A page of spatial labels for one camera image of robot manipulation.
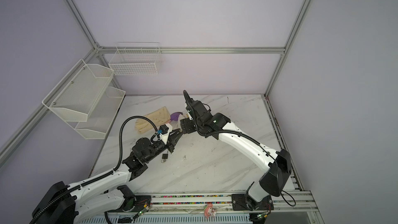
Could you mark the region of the black padlock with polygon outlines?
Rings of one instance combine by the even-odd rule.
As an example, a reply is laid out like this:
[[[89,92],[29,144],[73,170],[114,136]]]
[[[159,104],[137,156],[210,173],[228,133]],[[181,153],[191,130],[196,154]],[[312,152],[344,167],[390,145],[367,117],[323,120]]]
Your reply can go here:
[[[161,163],[166,163],[169,158],[169,151],[167,150],[165,153],[162,154]]]

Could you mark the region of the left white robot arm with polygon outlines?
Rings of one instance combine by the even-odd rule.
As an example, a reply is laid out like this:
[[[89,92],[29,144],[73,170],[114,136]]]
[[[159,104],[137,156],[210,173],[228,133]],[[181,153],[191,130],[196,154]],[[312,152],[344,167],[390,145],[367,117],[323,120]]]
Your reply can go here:
[[[155,128],[151,138],[141,138],[130,155],[119,158],[115,168],[97,176],[66,185],[50,187],[32,213],[32,224],[78,224],[116,209],[130,210],[135,194],[127,183],[141,176],[148,163],[164,151],[173,152],[183,132],[170,124]]]

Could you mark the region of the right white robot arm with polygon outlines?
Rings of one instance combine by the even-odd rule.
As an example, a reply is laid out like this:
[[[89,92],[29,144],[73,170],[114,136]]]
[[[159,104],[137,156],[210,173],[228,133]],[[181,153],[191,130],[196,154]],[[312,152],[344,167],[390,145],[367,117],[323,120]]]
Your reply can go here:
[[[290,153],[260,143],[222,113],[213,115],[210,107],[191,98],[187,91],[183,91],[183,96],[189,115],[180,122],[184,133],[197,132],[204,138],[222,141],[249,158],[264,173],[246,190],[246,209],[258,210],[268,196],[283,197],[284,187],[292,174]]]

